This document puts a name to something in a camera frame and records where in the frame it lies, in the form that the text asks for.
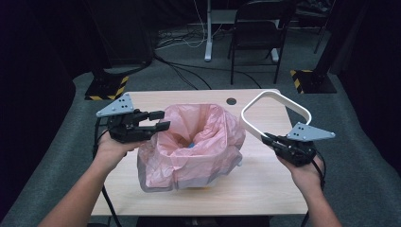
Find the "gray carpet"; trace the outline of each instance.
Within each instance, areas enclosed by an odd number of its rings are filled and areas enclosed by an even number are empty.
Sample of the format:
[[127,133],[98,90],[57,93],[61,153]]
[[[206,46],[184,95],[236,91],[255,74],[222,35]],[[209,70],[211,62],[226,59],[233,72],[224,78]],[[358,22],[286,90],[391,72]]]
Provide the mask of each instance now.
[[[336,94],[299,95],[295,90],[289,70],[313,69],[328,35],[323,40],[320,52],[315,55],[316,32],[290,30],[277,84],[272,84],[273,67],[258,68],[258,71],[267,70],[268,73],[251,75],[262,88],[279,89],[283,95],[309,109],[313,116],[312,126],[336,133],[335,139],[320,141],[317,147],[327,162],[324,191],[343,225],[401,226],[401,180],[360,128],[337,76],[329,75],[338,90]],[[211,62],[203,60],[205,43],[199,47],[174,45],[156,50],[156,53],[166,61],[224,69],[185,67],[201,76],[212,89],[258,88],[250,78],[240,73],[235,74],[235,84],[230,85],[230,73],[227,70],[230,67],[227,60],[229,41],[229,35],[220,36],[215,41]],[[112,71],[127,69],[130,68],[121,67]],[[238,67],[236,70],[245,71],[249,68]],[[208,89],[194,75],[183,72],[183,76],[198,89]],[[63,125],[1,226],[36,226],[91,163],[96,111],[111,102],[83,99],[92,78],[92,74],[87,73],[75,79],[77,94]],[[154,61],[147,69],[130,76],[125,91],[193,89],[168,65]],[[299,120],[296,114],[288,113],[292,123]],[[270,226],[300,226],[302,219],[301,215],[277,216],[271,220]],[[121,217],[121,221],[124,226],[135,226],[136,217]],[[106,223],[107,218],[94,217],[92,222]]]

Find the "table top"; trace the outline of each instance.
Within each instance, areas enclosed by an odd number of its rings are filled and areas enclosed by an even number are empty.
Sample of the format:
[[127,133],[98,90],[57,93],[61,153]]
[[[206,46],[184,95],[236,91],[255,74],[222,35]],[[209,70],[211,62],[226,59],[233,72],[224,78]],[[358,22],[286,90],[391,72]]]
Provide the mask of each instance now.
[[[213,103],[239,118],[241,110],[263,91],[266,90],[131,92],[130,96],[134,108],[143,112],[162,111],[173,104]],[[229,105],[227,98],[234,98],[236,104]],[[285,106],[272,98],[260,99],[246,112],[246,117],[261,131],[272,134],[285,135],[292,129]],[[140,125],[154,123],[143,121]],[[228,176],[219,177],[214,186],[153,193],[142,191],[137,152],[129,152],[108,176],[106,189],[117,215],[199,217],[306,213],[301,192],[269,147],[247,132],[240,152],[242,166],[236,166]],[[110,214],[100,195],[92,215]]]

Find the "black chair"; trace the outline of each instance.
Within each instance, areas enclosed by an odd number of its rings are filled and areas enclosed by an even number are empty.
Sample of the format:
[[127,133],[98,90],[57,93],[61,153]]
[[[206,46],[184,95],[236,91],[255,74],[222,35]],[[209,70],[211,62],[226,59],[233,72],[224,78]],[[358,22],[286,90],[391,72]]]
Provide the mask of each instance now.
[[319,1],[316,1],[318,4],[308,4],[307,1],[297,1],[297,9],[295,10],[295,17],[297,17],[300,21],[304,20],[304,24],[310,24],[312,26],[320,27],[319,30],[319,40],[316,44],[315,51],[313,53],[317,53],[319,49],[319,45],[321,44],[324,32],[327,27],[327,23],[330,19],[331,12],[333,11],[333,7],[336,4],[336,0],[325,0],[325,5],[320,5]]
[[295,9],[293,0],[250,1],[239,7],[235,15],[233,38],[227,57],[232,59],[231,84],[234,78],[236,50],[268,50],[267,58],[274,48],[280,50],[278,62],[257,65],[276,65],[273,83],[277,82],[288,24]]

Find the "pink plastic bag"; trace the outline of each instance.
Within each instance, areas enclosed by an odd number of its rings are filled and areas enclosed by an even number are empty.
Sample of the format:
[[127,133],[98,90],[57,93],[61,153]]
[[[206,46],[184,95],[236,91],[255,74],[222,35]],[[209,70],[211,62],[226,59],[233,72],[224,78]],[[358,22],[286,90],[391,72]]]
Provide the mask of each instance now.
[[245,130],[216,104],[182,104],[165,109],[168,131],[138,150],[138,178],[145,192],[203,187],[228,175],[242,160]]

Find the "hand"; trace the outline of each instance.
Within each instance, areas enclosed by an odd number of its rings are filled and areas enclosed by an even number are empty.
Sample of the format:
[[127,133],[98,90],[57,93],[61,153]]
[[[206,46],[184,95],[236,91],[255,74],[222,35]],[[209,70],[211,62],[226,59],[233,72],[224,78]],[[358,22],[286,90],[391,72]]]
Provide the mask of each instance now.
[[109,132],[105,132],[98,143],[97,154],[93,165],[97,165],[111,172],[129,151],[142,146],[145,142],[122,144],[112,139]]
[[[322,192],[319,172],[312,164],[297,167],[279,156],[277,159],[291,172],[292,180],[304,196]],[[315,156],[313,160],[323,172],[323,161],[318,156]]]

